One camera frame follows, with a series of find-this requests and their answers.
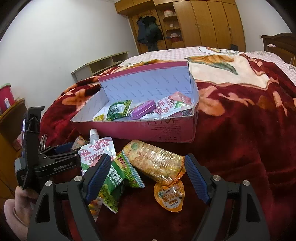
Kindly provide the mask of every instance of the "wooden wardrobe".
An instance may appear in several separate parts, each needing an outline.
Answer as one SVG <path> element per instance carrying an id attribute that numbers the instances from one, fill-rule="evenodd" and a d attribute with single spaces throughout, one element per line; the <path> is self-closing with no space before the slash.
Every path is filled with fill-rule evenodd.
<path id="1" fill-rule="evenodd" d="M 139 53 L 148 48 L 138 43 L 137 20 L 147 15 L 156 18 L 164 39 L 158 41 L 158 49 L 206 46 L 230 49 L 234 44 L 239 51 L 246 51 L 244 30 L 235 0 L 120 0 L 115 3 L 117 13 L 127 15 Z M 176 13 L 167 20 L 164 11 Z M 171 32 L 180 31 L 179 42 L 171 42 Z"/>

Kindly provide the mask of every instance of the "hanging clothes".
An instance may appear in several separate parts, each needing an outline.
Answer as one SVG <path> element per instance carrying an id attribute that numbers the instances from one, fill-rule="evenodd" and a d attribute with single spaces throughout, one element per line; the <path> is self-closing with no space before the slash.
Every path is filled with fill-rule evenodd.
<path id="1" fill-rule="evenodd" d="M 137 21 L 139 32 L 138 42 L 146 44 L 149 51 L 157 51 L 157 41 L 163 39 L 163 34 L 156 24 L 153 16 L 140 17 Z"/>

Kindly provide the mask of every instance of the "wooden headboard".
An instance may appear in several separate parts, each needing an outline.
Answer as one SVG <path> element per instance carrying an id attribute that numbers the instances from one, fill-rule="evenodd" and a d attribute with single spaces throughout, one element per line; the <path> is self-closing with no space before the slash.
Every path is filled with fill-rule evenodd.
<path id="1" fill-rule="evenodd" d="M 296 35 L 286 33 L 263 35 L 264 50 L 278 55 L 283 61 L 296 66 Z"/>

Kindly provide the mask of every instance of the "metal screw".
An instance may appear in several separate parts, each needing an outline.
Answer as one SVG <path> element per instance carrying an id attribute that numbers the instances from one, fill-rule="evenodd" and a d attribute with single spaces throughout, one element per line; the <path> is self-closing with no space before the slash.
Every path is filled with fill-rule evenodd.
<path id="1" fill-rule="evenodd" d="M 51 184 L 52 184 L 52 181 L 51 181 L 51 180 L 48 180 L 48 181 L 45 183 L 45 185 L 48 186 L 48 187 L 49 187 Z"/>
<path id="2" fill-rule="evenodd" d="M 243 180 L 242 182 L 245 186 L 249 186 L 250 185 L 250 182 L 248 180 Z"/>
<path id="3" fill-rule="evenodd" d="M 214 176 L 213 176 L 213 179 L 214 179 L 215 181 L 220 181 L 220 180 L 221 180 L 221 177 L 218 176 L 218 175 L 214 175 Z"/>
<path id="4" fill-rule="evenodd" d="M 82 180 L 82 176 L 76 176 L 76 177 L 74 178 L 74 180 L 75 180 L 76 182 L 80 182 L 80 181 Z"/>

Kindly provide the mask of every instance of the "red canister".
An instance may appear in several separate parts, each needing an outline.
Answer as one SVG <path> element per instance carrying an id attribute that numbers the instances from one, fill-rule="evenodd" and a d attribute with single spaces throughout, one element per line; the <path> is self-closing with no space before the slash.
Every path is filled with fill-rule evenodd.
<path id="1" fill-rule="evenodd" d="M 15 103 L 10 87 L 11 85 L 7 83 L 0 88 L 0 109 L 2 113 Z"/>

